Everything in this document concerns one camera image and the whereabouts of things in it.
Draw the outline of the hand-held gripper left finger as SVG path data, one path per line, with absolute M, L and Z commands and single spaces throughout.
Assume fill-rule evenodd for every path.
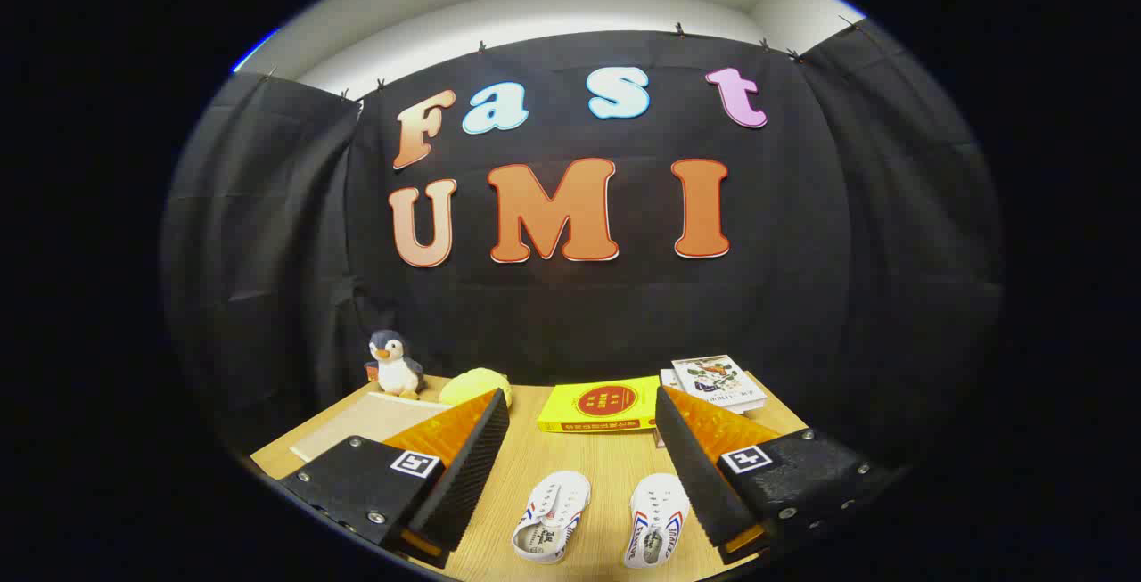
M 492 389 L 391 439 L 339 440 L 281 484 L 372 545 L 442 569 L 472 522 L 508 427 L 505 393 Z

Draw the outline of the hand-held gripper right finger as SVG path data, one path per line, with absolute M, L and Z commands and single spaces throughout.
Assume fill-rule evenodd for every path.
M 771 561 L 851 522 L 903 476 L 811 427 L 780 431 L 659 386 L 656 422 L 725 564 Z

